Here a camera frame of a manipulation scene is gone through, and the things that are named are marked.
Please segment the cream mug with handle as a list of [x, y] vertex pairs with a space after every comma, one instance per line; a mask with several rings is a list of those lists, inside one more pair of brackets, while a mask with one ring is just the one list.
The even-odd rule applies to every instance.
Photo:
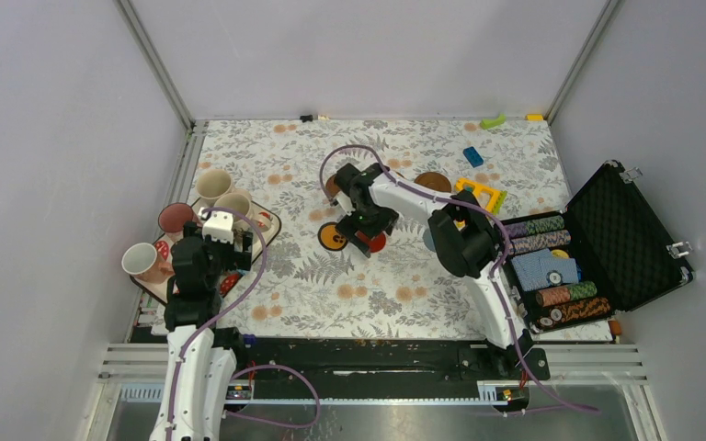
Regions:
[[232, 209], [247, 219], [251, 220], [254, 214], [254, 206], [251, 194], [241, 188], [236, 188], [220, 196], [213, 204], [214, 207]]

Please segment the brown wooden coaster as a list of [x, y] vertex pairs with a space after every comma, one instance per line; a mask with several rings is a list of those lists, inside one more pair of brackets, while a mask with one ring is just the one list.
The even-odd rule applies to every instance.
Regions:
[[415, 178], [414, 182], [437, 192], [449, 193], [452, 190], [449, 179], [439, 172], [422, 173]]
[[325, 189], [330, 198], [334, 198], [340, 192], [340, 187], [336, 183], [336, 175], [328, 177], [325, 182]]

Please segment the red round coaster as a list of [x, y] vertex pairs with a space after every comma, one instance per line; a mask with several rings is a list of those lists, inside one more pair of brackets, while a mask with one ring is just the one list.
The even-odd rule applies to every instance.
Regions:
[[385, 233], [380, 233], [377, 236], [373, 236], [373, 237], [369, 238], [370, 252], [374, 254], [374, 253], [378, 253], [379, 251], [381, 251], [385, 247], [386, 241], [387, 241], [387, 236]]

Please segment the brown wooden coaster top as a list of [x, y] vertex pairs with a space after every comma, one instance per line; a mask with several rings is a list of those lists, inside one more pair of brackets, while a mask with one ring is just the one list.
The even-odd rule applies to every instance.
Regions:
[[328, 177], [325, 182], [325, 189], [330, 198], [334, 198], [340, 192], [340, 187], [336, 183], [336, 175]]

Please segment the blue-grey round coaster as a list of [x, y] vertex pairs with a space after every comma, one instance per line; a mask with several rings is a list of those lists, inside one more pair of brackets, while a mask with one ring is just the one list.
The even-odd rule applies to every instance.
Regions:
[[424, 230], [424, 233], [423, 233], [422, 238], [423, 238], [423, 241], [424, 241], [424, 244], [425, 244], [426, 248], [427, 248], [430, 252], [435, 252], [435, 251], [436, 251], [436, 247], [435, 247], [435, 244], [434, 244], [434, 240], [433, 240], [433, 237], [432, 237], [431, 230], [429, 230], [429, 229]]

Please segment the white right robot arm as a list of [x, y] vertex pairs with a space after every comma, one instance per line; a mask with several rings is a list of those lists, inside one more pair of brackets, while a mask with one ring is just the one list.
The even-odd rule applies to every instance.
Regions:
[[509, 246], [501, 224], [471, 191], [415, 187], [380, 164], [365, 170], [346, 164], [330, 181], [337, 188], [330, 200], [345, 213], [336, 224], [338, 235], [370, 256], [378, 237], [391, 235], [401, 218], [422, 222], [439, 263], [464, 282], [482, 317], [492, 370], [505, 379], [521, 372], [534, 383], [548, 377], [527, 359], [534, 343], [506, 294], [502, 265]]

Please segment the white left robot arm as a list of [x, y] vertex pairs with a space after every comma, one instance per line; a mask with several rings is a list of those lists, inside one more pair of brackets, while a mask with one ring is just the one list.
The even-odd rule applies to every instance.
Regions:
[[170, 249], [168, 363], [153, 440], [219, 439], [229, 382], [247, 369], [242, 335], [212, 322], [222, 305], [222, 272], [252, 265], [253, 236], [236, 241], [233, 224], [232, 215], [214, 212], [201, 226], [187, 223]]

